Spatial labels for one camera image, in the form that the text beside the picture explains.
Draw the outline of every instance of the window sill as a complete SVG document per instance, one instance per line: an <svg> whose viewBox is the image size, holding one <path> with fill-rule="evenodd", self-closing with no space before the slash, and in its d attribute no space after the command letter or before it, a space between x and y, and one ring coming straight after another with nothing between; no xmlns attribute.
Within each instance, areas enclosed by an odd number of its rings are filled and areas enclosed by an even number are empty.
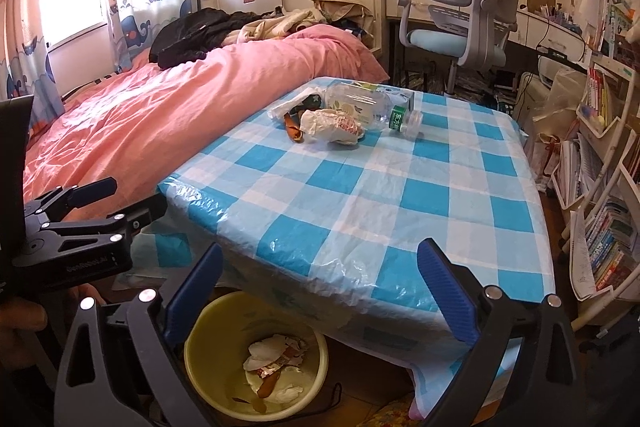
<svg viewBox="0 0 640 427"><path fill-rule="evenodd" d="M65 39L62 39L59 42L56 42L55 44L51 44L48 48L47 51L50 53L58 48L61 48L62 46L64 46L65 44L69 44L69 42L82 37L83 35L86 35L87 33L90 33L94 30L97 30L98 28L102 28L103 26L106 26L107 23L106 22L98 22L92 26L89 26L88 28L85 28L84 30L80 30L78 33L74 33L71 36L68 36Z"/></svg>

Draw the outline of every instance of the pile of clothes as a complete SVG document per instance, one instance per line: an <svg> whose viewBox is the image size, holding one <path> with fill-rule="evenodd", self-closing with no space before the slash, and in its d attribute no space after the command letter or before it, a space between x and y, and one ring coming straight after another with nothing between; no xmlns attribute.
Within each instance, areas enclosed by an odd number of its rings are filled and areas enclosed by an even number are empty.
<svg viewBox="0 0 640 427"><path fill-rule="evenodd" d="M161 70L207 56L215 48L243 42L284 38L315 24L331 24L350 31L372 47L373 14L361 0L312 0L313 8L291 12L277 7L258 15L203 8L169 23L151 45L149 62Z"/></svg>

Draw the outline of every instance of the green bottle label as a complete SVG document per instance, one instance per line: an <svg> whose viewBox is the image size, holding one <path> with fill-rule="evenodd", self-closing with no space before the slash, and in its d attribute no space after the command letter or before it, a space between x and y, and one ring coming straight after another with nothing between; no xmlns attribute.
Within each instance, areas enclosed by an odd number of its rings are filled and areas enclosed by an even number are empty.
<svg viewBox="0 0 640 427"><path fill-rule="evenodd" d="M401 105L396 105L394 107L394 110L391 111L391 116L389 117L389 129L400 131L402 119L404 118L404 111L405 109Z"/></svg>

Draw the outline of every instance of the yellow bucket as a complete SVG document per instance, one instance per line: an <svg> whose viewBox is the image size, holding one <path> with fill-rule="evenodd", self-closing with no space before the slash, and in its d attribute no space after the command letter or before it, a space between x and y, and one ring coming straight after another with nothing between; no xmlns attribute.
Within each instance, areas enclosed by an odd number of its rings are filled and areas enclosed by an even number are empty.
<svg viewBox="0 0 640 427"><path fill-rule="evenodd" d="M286 404L264 402L258 413L254 391L242 364L248 347L276 333L308 344L300 371L311 385ZM232 418L251 422L282 420L303 410L324 384L328 350L321 333L244 292L234 292L209 303L184 344L184 363L196 391L212 407Z"/></svg>

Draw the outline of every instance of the beige clothing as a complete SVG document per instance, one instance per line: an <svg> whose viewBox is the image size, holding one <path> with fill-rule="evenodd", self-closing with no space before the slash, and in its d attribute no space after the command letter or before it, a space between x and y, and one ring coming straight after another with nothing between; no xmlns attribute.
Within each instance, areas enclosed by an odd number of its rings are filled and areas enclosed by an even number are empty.
<svg viewBox="0 0 640 427"><path fill-rule="evenodd" d="M349 19L366 31L362 39L367 48L373 47L373 23L375 17L362 0L311 0L314 6L326 14L330 22Z"/></svg>
<svg viewBox="0 0 640 427"><path fill-rule="evenodd" d="M281 39L304 28L309 28L309 26L326 22L320 11L315 8L293 10L291 12L283 11L283 13L282 17L263 19L245 24L241 30L229 33L222 45Z"/></svg>

